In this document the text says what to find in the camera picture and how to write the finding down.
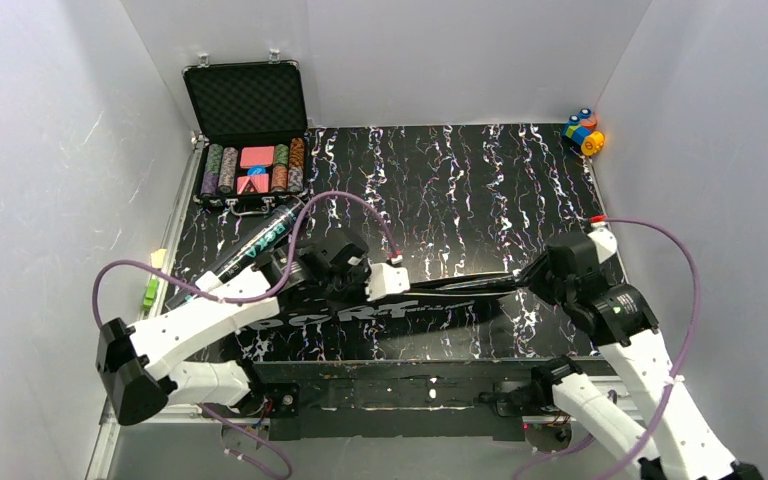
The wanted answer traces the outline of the black racket bag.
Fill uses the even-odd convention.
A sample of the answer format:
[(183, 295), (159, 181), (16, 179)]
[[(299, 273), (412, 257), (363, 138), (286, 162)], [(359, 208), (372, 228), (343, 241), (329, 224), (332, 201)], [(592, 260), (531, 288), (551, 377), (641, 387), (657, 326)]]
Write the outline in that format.
[(340, 300), (326, 299), (315, 289), (296, 290), (279, 298), (278, 314), (246, 325), (236, 334), (287, 330), (332, 320), (344, 323), (402, 319), (417, 313), (451, 311), (480, 301), (496, 301), (515, 293), (519, 287), (514, 273), (486, 272), (418, 281), (402, 293), (374, 301), (367, 300), (361, 288), (350, 290), (348, 296)]

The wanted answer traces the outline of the black shuttlecock tube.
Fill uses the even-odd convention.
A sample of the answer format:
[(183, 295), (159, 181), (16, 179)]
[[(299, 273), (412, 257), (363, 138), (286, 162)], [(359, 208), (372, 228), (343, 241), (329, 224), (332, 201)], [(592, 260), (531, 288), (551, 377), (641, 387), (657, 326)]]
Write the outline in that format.
[(210, 293), (252, 265), (260, 254), (279, 246), (292, 233), (304, 205), (303, 200), (291, 197), (283, 205), (275, 207), (252, 231), (243, 235), (230, 251), (221, 254), (205, 267), (193, 286)]

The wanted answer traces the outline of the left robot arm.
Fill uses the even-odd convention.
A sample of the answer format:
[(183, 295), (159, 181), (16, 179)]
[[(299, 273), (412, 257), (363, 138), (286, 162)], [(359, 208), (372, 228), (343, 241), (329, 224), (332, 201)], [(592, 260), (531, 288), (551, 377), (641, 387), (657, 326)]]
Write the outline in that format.
[(319, 241), (300, 241), (294, 251), (282, 245), (261, 253), (216, 290), (217, 301), (193, 299), (131, 325), (120, 318), (104, 323), (96, 369), (118, 422), (136, 425), (176, 404), (241, 407), (258, 388), (254, 374), (239, 361), (201, 363), (191, 356), (286, 310), (362, 293), (368, 252), (359, 234), (335, 229)]

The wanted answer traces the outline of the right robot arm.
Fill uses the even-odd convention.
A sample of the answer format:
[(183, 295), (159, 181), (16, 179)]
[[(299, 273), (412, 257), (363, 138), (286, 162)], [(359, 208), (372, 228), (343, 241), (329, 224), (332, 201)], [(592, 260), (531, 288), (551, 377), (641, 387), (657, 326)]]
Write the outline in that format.
[(561, 234), (547, 243), (523, 281), (588, 336), (643, 419), (628, 415), (568, 357), (533, 368), (531, 399), (571, 415), (616, 457), (606, 479), (620, 472), (641, 479), (761, 478), (758, 467), (738, 460), (708, 425), (642, 293), (605, 276), (602, 265), (617, 246), (602, 222), (588, 233)]

